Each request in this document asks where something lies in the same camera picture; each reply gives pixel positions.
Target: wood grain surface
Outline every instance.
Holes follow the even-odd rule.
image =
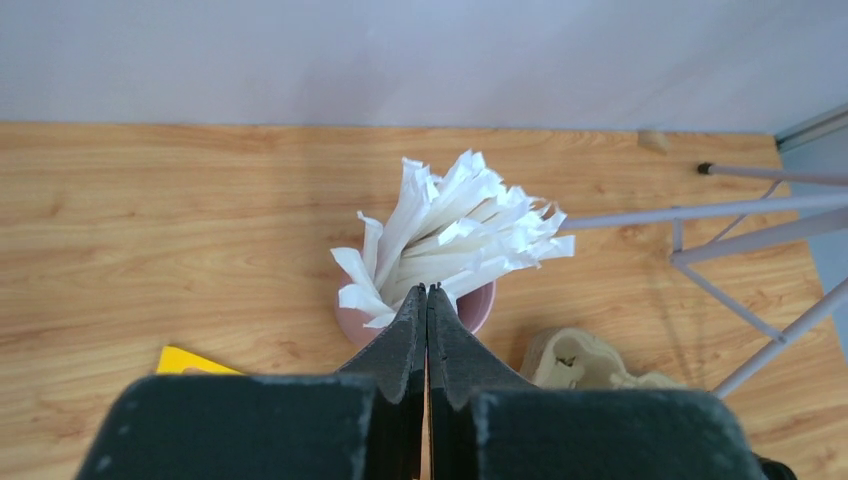
[[[0,125],[0,477],[71,478],[167,344],[245,372],[341,365],[355,349],[334,323],[329,249],[360,244],[357,210],[388,217],[404,155],[444,172],[482,150],[507,183],[575,217],[754,198],[767,182],[695,165],[779,165],[766,136],[668,138],[663,155],[635,133]],[[688,222],[686,244],[727,221]],[[578,326],[631,372],[713,387],[765,337],[669,267],[670,233],[579,232],[575,258],[500,281],[480,338],[518,368],[536,332]],[[803,243],[697,269],[775,326],[822,295]],[[728,404],[758,453],[800,478],[848,478],[848,368],[831,322]]]

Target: folded paper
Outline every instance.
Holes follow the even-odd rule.
[[[555,236],[566,214],[532,197],[464,152],[444,177],[403,158],[398,202],[385,225],[357,212],[365,224],[361,250],[332,249],[350,277],[339,307],[364,312],[367,328],[385,328],[409,288],[441,283],[456,300],[511,271],[574,255],[574,236]]]

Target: pink cup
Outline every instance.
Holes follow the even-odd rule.
[[[350,283],[347,275],[342,279],[341,286]],[[459,297],[456,301],[457,314],[459,321],[471,333],[477,333],[480,327],[486,323],[489,318],[489,313],[492,312],[492,306],[495,304],[495,282],[487,283],[473,292]],[[350,308],[339,308],[339,296],[336,295],[336,321],[339,322],[345,336],[354,345],[359,348],[371,343],[371,340],[377,337],[382,328],[367,328],[365,324],[370,322],[373,317],[360,311]]]

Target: white paper strip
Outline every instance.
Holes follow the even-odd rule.
[[[365,241],[362,246],[362,263],[371,280],[377,271],[377,244],[383,236],[383,224],[373,218],[366,217],[362,211],[356,212],[356,216],[365,222]]]

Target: yellow object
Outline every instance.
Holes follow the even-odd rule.
[[[159,357],[159,365],[156,367],[156,373],[173,374],[173,373],[223,373],[231,375],[241,375],[232,368],[227,368],[219,365],[212,360],[207,360],[200,355],[195,355],[187,352],[182,348],[167,346],[162,349],[162,355]]]

